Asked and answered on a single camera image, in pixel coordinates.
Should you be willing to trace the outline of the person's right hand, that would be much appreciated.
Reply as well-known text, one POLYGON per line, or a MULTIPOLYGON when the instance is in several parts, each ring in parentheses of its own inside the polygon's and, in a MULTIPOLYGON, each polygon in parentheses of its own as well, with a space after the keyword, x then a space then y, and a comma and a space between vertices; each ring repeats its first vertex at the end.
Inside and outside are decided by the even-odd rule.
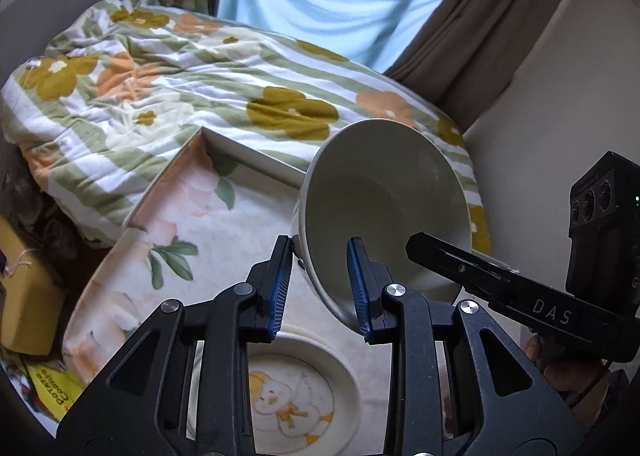
POLYGON ((525 354, 540 370, 548 384, 561 395, 570 408, 577 408, 590 396, 603 403, 611 376, 611 363, 587 355, 570 355, 570 350, 556 350, 550 341, 535 335, 525 345, 525 354))

